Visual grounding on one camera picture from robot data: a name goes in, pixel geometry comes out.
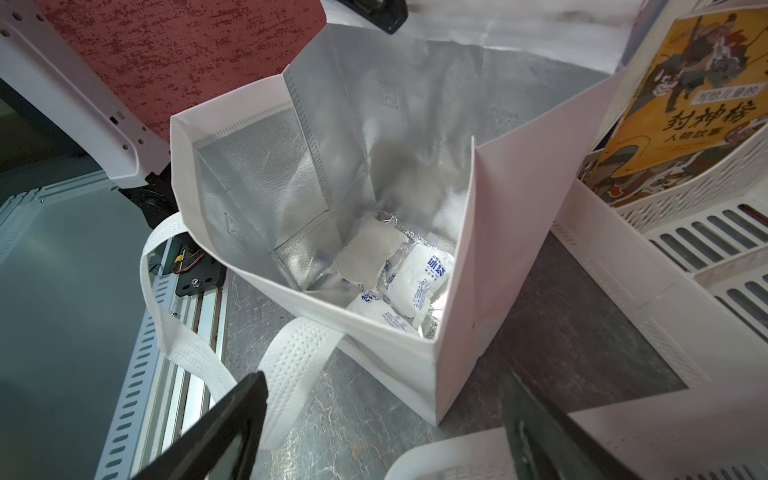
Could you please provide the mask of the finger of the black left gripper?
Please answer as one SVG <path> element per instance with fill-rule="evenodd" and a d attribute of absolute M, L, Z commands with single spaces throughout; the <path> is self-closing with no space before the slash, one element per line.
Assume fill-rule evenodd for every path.
<path fill-rule="evenodd" d="M 394 34 L 409 16 L 405 0 L 339 0 L 339 2 L 387 34 Z"/>

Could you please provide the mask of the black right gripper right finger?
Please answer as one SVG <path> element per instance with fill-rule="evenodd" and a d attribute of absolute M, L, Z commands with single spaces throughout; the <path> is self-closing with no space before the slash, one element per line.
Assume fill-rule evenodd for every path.
<path fill-rule="evenodd" d="M 502 381 L 504 427 L 519 479 L 636 479 L 536 386 Z"/>

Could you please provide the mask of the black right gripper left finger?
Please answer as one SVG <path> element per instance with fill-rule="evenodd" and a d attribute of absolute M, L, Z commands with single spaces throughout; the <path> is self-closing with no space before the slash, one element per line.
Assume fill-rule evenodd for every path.
<path fill-rule="evenodd" d="M 137 479 L 248 479 L 265 423 L 264 374 L 248 374 Z"/>

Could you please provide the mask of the white insulated delivery bag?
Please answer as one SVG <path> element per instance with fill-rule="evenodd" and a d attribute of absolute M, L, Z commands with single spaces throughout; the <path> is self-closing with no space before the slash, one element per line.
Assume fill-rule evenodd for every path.
<path fill-rule="evenodd" d="M 521 52 L 329 24 L 279 75 L 171 120 L 183 233 L 289 311 L 260 369 L 281 446 L 342 351 L 438 424 L 540 251 L 621 83 Z M 418 323 L 386 297 L 414 244 L 455 266 Z M 375 292 L 411 335 L 346 310 Z"/>

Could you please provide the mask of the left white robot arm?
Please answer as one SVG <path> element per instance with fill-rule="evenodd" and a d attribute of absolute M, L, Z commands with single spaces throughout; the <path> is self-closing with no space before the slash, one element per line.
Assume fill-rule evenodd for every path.
<path fill-rule="evenodd" d="M 176 147 L 152 132 L 69 46 L 32 1 L 1 4 L 1 79 L 85 150 L 156 227 L 195 185 Z"/>

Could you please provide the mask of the white perforated plastic basket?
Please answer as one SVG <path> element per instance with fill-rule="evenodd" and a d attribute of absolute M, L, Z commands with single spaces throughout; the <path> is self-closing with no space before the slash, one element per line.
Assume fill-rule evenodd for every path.
<path fill-rule="evenodd" d="M 573 412 L 571 419 L 643 479 L 764 479 L 767 387 L 707 385 Z M 513 479 L 502 428 L 416 447 L 388 479 Z"/>

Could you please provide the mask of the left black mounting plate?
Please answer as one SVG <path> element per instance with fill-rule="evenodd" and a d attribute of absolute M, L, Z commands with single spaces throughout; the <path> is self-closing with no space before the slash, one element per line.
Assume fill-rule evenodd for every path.
<path fill-rule="evenodd" d="M 221 288 L 227 269 L 200 248 L 189 234 L 180 234 L 164 242 L 159 272 L 174 277 L 175 294 L 185 297 Z"/>

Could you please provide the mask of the white plastic file organizer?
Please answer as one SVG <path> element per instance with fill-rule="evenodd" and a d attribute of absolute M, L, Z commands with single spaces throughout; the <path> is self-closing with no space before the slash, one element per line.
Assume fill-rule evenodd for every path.
<path fill-rule="evenodd" d="M 552 230 L 690 387 L 767 373 L 767 123 L 717 165 L 613 207 L 578 177 L 600 156 L 678 19 L 729 1 L 667 1 Z"/>

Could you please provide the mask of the yellow story book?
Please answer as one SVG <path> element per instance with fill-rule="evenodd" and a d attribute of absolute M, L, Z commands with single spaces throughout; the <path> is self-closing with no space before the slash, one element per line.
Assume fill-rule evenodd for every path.
<path fill-rule="evenodd" d="M 579 179 L 623 206 L 717 165 L 767 123 L 767 5 L 676 20 L 599 157 Z"/>

